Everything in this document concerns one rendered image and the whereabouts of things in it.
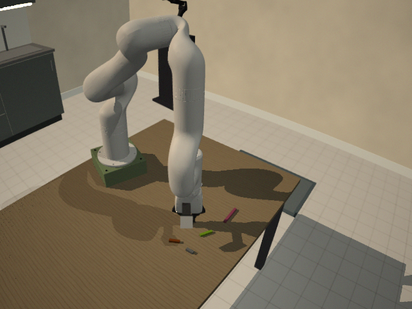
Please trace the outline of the pink rod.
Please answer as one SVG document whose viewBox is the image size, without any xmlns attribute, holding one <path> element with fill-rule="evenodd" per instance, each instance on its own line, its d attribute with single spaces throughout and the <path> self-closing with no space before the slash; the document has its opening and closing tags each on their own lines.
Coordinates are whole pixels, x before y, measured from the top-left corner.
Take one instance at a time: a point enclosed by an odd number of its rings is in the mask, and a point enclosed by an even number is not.
<svg viewBox="0 0 412 309">
<path fill-rule="evenodd" d="M 229 218 L 235 213 L 237 208 L 233 208 L 233 210 L 230 212 L 230 214 L 223 220 L 224 223 L 226 223 Z"/>
</svg>

